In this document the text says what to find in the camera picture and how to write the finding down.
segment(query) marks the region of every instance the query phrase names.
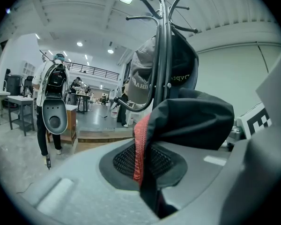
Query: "floor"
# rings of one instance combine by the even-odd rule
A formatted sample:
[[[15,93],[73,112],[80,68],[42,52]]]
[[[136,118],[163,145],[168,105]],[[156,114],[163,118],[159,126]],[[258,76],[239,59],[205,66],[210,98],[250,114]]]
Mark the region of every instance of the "floor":
[[[78,136],[79,132],[83,133],[83,131],[132,131],[135,125],[133,124],[129,128],[122,127],[115,118],[110,117],[107,106],[92,105],[91,109],[91,112],[85,114],[77,113]],[[23,131],[16,124],[13,125],[14,129],[11,130],[6,111],[1,119],[1,124],[0,182],[16,193],[25,191],[31,183],[50,173],[51,170],[74,154],[77,147],[77,139],[73,146],[63,143],[62,154],[57,155],[53,142],[48,144],[52,163],[52,168],[48,170],[40,153],[36,131],[27,132],[25,137]]]
[[[76,123],[79,131],[126,131],[132,130],[135,126],[135,123],[133,123],[128,128],[123,127],[121,123],[117,122],[116,118],[111,117],[108,106],[92,104],[91,110],[84,114],[77,113]]]
[[[10,130],[9,123],[0,126],[0,182],[16,193],[23,192],[30,183],[50,172],[44,165],[36,131],[27,132],[25,137],[23,131],[17,127],[14,125],[14,129]],[[54,144],[48,144],[51,170],[71,156],[75,146],[77,141],[73,147],[70,144],[62,144],[62,154],[57,155]]]

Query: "white bucket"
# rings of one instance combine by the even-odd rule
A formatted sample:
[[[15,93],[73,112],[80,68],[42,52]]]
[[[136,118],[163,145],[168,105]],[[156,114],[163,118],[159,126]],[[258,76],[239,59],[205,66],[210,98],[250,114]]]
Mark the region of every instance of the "white bucket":
[[[114,109],[112,109],[112,111],[111,111],[111,117],[112,118],[117,118],[118,117],[118,107],[115,107]]]

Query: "red fabric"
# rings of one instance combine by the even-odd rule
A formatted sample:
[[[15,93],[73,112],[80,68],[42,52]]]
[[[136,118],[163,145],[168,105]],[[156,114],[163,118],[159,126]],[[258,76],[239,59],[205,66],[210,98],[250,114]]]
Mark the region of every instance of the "red fabric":
[[[147,142],[147,128],[150,119],[150,114],[140,120],[134,127],[135,139],[135,163],[133,180],[141,185],[144,174],[144,154]]]

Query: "ceiling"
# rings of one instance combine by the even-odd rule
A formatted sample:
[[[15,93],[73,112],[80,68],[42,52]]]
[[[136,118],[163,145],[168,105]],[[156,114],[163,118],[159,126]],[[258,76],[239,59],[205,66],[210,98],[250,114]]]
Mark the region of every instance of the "ceiling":
[[[159,8],[158,0],[149,2]],[[197,35],[183,32],[189,42],[195,41],[199,34],[225,26],[276,23],[261,0],[181,0],[179,5],[190,10],[176,10],[173,21],[199,30]],[[119,0],[18,0],[0,26],[0,42],[12,36],[37,33],[41,49],[99,57],[108,55],[107,49],[113,42],[114,60],[119,60],[125,51],[135,50],[155,34],[156,27],[151,21],[125,20],[127,16],[147,12],[139,0],[130,5]]]

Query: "black metal hook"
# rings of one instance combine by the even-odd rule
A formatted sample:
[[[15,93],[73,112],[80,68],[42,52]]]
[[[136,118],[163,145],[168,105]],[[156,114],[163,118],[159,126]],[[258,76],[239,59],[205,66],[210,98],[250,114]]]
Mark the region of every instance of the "black metal hook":
[[[198,29],[192,29],[192,28],[184,28],[184,27],[181,27],[175,23],[173,23],[172,21],[170,21],[170,23],[172,24],[172,26],[174,26],[176,29],[178,30],[181,30],[181,31],[186,31],[186,32],[193,32],[193,33],[198,33]]]
[[[154,8],[151,6],[151,4],[147,0],[140,0],[140,1],[142,1],[147,6],[147,8],[153,14],[154,17],[156,17],[157,19],[162,19],[162,17],[160,17],[160,15],[158,15],[158,13],[154,10]]]
[[[169,11],[169,20],[172,19],[172,15],[173,15],[173,12],[175,10],[175,8],[177,7],[177,4],[180,2],[180,0],[175,0],[172,7],[170,8],[170,11]]]
[[[151,19],[154,20],[154,22],[156,23],[156,25],[158,26],[158,20],[154,17],[150,17],[150,16],[135,16],[135,17],[126,17],[126,20],[136,20],[136,19]]]
[[[185,10],[189,10],[189,7],[181,7],[181,6],[176,6],[175,8],[180,8],[180,9],[185,9]]]

